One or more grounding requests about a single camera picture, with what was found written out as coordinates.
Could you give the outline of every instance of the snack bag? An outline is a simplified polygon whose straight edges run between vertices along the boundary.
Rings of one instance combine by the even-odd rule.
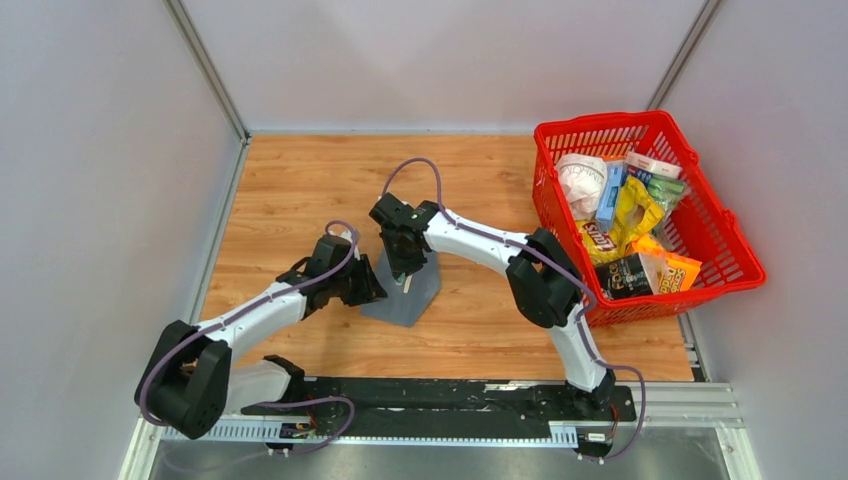
[[[663,259],[662,276],[657,293],[685,292],[695,283],[701,262],[665,251],[650,234],[642,235],[627,246],[627,253],[658,255]]]
[[[698,272],[701,271],[701,262],[691,258],[666,253],[665,269],[660,279],[659,293],[685,292],[695,283]]]
[[[609,234],[604,233],[594,220],[577,222],[577,229],[592,265],[597,266],[623,257],[630,241],[649,232],[662,216],[662,208],[648,195],[642,182],[627,177],[618,194]]]
[[[601,291],[610,300],[657,293],[662,274],[662,259],[646,253],[634,253],[595,267]]]
[[[612,241],[609,235],[602,232],[594,220],[583,220],[577,222],[577,230],[583,237],[583,246],[589,253],[592,265],[609,263],[621,256],[620,248]]]
[[[618,194],[610,238],[619,246],[619,257],[627,245],[648,233],[662,220],[665,212],[648,194],[645,185],[635,177],[627,177]]]
[[[637,238],[630,242],[627,245],[627,255],[632,253],[648,253],[651,255],[660,255],[663,256],[666,254],[665,249],[660,245],[650,233],[646,233],[641,237]]]
[[[647,184],[647,190],[651,198],[665,211],[663,220],[666,220],[686,195],[686,184],[680,180],[654,175]]]

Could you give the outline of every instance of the orange snack bag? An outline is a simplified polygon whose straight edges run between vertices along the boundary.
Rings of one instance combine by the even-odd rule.
[[[701,262],[683,255],[666,252],[650,234],[645,234],[630,242],[627,253],[647,253],[661,256],[665,265],[660,278],[659,293],[685,292],[692,288],[695,278],[701,271]]]

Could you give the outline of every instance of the wooden floor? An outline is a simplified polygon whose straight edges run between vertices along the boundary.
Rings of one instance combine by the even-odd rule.
[[[387,175],[414,156],[433,159],[445,204],[504,230],[538,225],[530,197],[535,144],[530,136],[260,136],[253,139],[203,318],[253,297],[309,255],[327,221],[362,232],[360,250],[381,249],[368,211]],[[435,200],[426,165],[392,184],[399,198]],[[449,255],[440,258],[442,290],[409,329],[362,317],[337,300],[283,329],[240,362],[278,354],[308,375],[561,379],[547,334],[516,310],[498,274]],[[674,318],[593,329],[611,363],[633,365],[648,380],[692,380]],[[622,379],[632,379],[621,374]]]

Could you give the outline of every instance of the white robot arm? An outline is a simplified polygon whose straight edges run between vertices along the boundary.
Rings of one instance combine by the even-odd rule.
[[[433,202],[422,202],[413,209],[390,193],[378,200],[370,216],[380,224],[380,237],[395,279],[420,270],[427,261],[425,251],[458,255],[500,273],[509,281],[521,314],[551,336],[565,367],[567,383],[590,398],[596,408],[604,408],[615,376],[612,370],[593,361],[580,338],[576,318],[582,307],[580,290],[547,266],[537,269],[533,264],[538,259],[510,244],[530,245],[579,275],[553,234],[542,228],[532,235],[507,232],[466,220],[450,210],[447,213],[456,223],[501,240],[454,225]],[[587,335],[595,349],[591,334]]]
[[[303,370],[281,357],[231,367],[256,344],[308,317],[331,298],[338,297],[348,306],[385,298],[366,255],[354,253],[344,267],[327,276],[351,248],[347,238],[325,234],[312,256],[297,262],[253,299],[196,326],[179,320],[168,325],[136,389],[136,403],[144,383],[151,381],[148,376],[154,366],[183,340],[207,328],[209,333],[171,358],[152,379],[147,395],[150,413],[194,439],[209,431],[224,413],[237,413],[260,402],[300,400],[292,383],[302,383]],[[322,275],[326,278],[315,281]]]

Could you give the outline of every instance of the small box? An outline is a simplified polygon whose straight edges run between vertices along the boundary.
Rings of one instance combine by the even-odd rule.
[[[680,172],[683,171],[683,168],[678,165],[654,160],[651,157],[640,155],[636,152],[627,152],[627,157],[624,159],[624,163],[632,165],[640,170],[644,170],[649,174],[662,175],[668,178],[678,178],[680,177]],[[647,184],[647,180],[650,180],[650,178],[647,180],[640,178],[639,180],[642,180],[642,183]]]
[[[598,211],[595,213],[595,223],[604,233],[609,233],[612,228],[618,193],[621,191],[625,177],[624,165],[621,162],[607,163],[607,183],[604,185],[601,200],[598,202]]]

